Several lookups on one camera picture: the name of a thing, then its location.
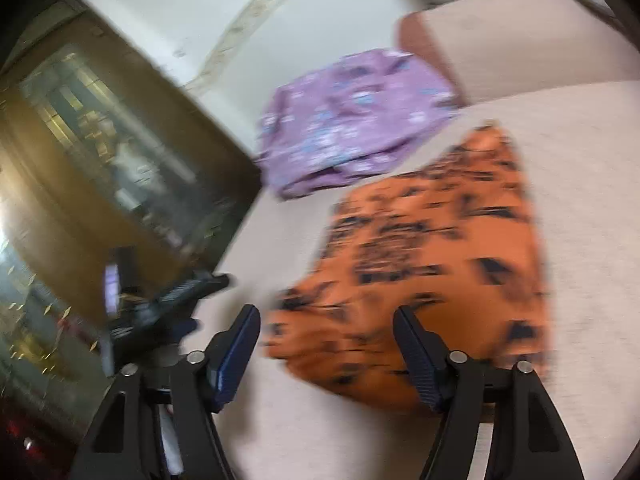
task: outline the white wall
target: white wall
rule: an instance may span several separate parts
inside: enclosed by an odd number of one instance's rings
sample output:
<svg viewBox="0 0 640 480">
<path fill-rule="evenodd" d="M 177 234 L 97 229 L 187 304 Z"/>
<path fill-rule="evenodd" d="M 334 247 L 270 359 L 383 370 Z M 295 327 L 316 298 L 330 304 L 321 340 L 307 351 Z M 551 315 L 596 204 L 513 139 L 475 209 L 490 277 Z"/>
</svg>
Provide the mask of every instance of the white wall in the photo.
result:
<svg viewBox="0 0 640 480">
<path fill-rule="evenodd" d="M 85 0 L 167 77 L 183 86 L 250 0 Z M 274 89 L 340 56 L 395 41 L 396 21 L 420 0 L 286 0 L 212 84 L 189 91 L 249 154 Z"/>
</svg>

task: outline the metal screw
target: metal screw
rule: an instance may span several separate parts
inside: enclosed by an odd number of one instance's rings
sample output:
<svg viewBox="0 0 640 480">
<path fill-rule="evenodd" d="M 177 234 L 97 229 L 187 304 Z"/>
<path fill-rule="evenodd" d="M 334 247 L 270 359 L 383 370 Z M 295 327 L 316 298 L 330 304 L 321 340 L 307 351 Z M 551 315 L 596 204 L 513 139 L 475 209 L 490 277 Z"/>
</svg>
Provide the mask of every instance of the metal screw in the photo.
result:
<svg viewBox="0 0 640 480">
<path fill-rule="evenodd" d="M 133 374 L 135 374 L 137 371 L 138 371 L 138 366 L 134 363 L 129 363 L 128 365 L 124 365 L 121 370 L 122 374 L 125 377 L 130 377 Z"/>
<path fill-rule="evenodd" d="M 203 360 L 204 360 L 204 352 L 200 350 L 194 350 L 189 355 L 187 355 L 187 361 L 192 365 L 201 363 Z"/>
<path fill-rule="evenodd" d="M 454 350 L 449 354 L 449 359 L 461 365 L 462 363 L 466 363 L 467 357 L 464 352 L 461 352 L 460 350 Z"/>
<path fill-rule="evenodd" d="M 529 361 L 518 361 L 516 367 L 523 374 L 530 374 L 533 371 L 533 365 Z"/>
</svg>

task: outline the beige carpet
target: beige carpet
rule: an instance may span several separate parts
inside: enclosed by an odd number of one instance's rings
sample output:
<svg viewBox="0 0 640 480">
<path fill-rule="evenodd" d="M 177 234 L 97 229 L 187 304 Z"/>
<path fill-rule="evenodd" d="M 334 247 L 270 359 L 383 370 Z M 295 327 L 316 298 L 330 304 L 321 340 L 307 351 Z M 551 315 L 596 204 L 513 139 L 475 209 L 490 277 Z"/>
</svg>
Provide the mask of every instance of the beige carpet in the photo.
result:
<svg viewBox="0 0 640 480">
<path fill-rule="evenodd" d="M 554 291 L 546 383 L 587 480 L 610 480 L 640 438 L 640 82 L 543 90 L 467 108 L 401 171 L 429 162 L 485 119 L 522 152 Z M 201 302 L 204 348 L 244 302 L 262 311 L 302 277 L 346 189 L 280 202 L 264 191 L 220 265 L 237 285 Z M 216 417 L 239 479 L 418 478 L 436 422 L 380 413 L 290 377 L 258 350 L 238 398 Z M 481 479 L 483 425 L 469 478 Z"/>
</svg>

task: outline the glass cabinet door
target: glass cabinet door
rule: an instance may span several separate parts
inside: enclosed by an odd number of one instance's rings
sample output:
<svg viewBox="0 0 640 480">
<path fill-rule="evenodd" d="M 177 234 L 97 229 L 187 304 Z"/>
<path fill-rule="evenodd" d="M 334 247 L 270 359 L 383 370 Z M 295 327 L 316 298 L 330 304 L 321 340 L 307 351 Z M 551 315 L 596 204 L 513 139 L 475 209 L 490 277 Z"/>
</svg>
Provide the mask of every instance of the glass cabinet door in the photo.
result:
<svg viewBox="0 0 640 480">
<path fill-rule="evenodd" d="M 66 44 L 20 91 L 96 190 L 185 260 L 215 266 L 245 209 L 141 121 Z"/>
<path fill-rule="evenodd" d="M 42 418 L 72 440 L 86 431 L 109 384 L 94 344 L 97 337 L 95 328 L 71 313 L 8 240 L 0 244 L 4 394 L 33 403 Z"/>
</svg>

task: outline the purple floral cloth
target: purple floral cloth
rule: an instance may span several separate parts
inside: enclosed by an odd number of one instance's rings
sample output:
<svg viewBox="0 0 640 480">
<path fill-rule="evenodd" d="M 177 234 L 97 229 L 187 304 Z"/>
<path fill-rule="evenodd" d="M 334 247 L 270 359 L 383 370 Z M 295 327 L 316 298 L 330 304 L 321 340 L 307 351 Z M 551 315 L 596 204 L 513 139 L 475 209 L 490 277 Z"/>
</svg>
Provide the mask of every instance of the purple floral cloth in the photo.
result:
<svg viewBox="0 0 640 480">
<path fill-rule="evenodd" d="M 456 113 L 450 84 L 408 52 L 345 56 L 278 88 L 257 163 L 283 198 L 393 169 Z"/>
</svg>

